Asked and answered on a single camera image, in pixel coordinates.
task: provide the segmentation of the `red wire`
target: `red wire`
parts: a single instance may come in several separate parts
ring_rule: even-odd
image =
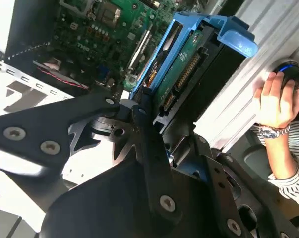
[[[62,80],[62,79],[59,79],[58,77],[54,76],[53,74],[51,74],[51,73],[49,73],[49,72],[46,72],[46,71],[43,71],[43,70],[40,69],[39,67],[38,67],[37,69],[39,69],[42,73],[45,73],[45,74],[47,74],[47,75],[50,75],[51,77],[55,78],[56,80],[58,80],[58,81],[60,81],[60,82],[62,82],[62,83],[65,83],[65,84],[68,84],[68,85],[70,85],[70,86],[74,86],[74,87],[78,87],[78,88],[82,88],[82,89],[84,89],[84,90],[87,90],[87,88],[84,88],[84,87],[82,87],[82,86],[80,86],[80,85],[77,85],[77,84],[75,84],[75,83],[70,83],[70,82],[64,81],[64,80]]]

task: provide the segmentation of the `hand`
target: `hand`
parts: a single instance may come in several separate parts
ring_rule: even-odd
[[[283,129],[299,112],[299,89],[293,94],[295,82],[290,80],[281,92],[284,74],[270,73],[263,88],[256,90],[254,102],[258,111],[258,123]]]

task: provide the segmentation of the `striped shirt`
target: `striped shirt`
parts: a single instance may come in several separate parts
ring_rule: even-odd
[[[299,120],[291,122],[289,132],[289,150],[293,155],[293,159],[297,162],[296,173],[288,179],[276,179],[273,174],[269,178],[269,182],[279,188],[279,192],[287,199],[291,198],[299,204]],[[259,134],[259,126],[251,128],[255,132],[260,142],[265,145],[265,139]]]

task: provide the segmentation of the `bolt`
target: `bolt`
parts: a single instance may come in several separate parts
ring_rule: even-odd
[[[238,237],[242,234],[242,230],[240,229],[238,223],[233,219],[228,219],[227,225],[228,228]]]
[[[175,202],[167,195],[162,195],[160,197],[160,205],[168,212],[173,212],[176,209]]]
[[[140,109],[138,109],[141,113],[144,113],[144,114],[146,114],[146,111],[144,110],[144,109],[142,109],[142,108],[140,108]]]
[[[206,140],[203,138],[203,137],[199,137],[199,140],[202,142],[202,143],[205,143]]]
[[[59,144],[54,141],[51,141],[51,140],[47,140],[47,141],[43,142],[40,145],[40,149],[42,150],[42,152],[44,152],[48,155],[56,155],[57,153],[60,152]]]
[[[109,98],[106,99],[106,102],[109,103],[109,104],[114,104],[114,101],[112,99],[109,99]]]
[[[3,132],[3,135],[9,140],[19,141],[25,138],[26,132],[19,127],[13,126],[6,128]]]
[[[193,42],[195,43],[198,39],[198,34],[196,34],[194,37],[193,37]]]
[[[282,236],[282,238],[289,238],[288,235],[286,235],[285,233],[281,232],[280,235]]]
[[[233,159],[232,159],[230,156],[226,155],[225,158],[226,158],[228,161],[230,161],[231,163],[233,162]]]

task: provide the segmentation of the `wristwatch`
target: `wristwatch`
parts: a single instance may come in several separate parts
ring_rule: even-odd
[[[260,127],[259,133],[267,139],[275,139],[281,135],[285,135],[289,132],[290,130],[290,124],[284,128],[284,129],[276,129],[270,126],[264,126],[262,125]]]

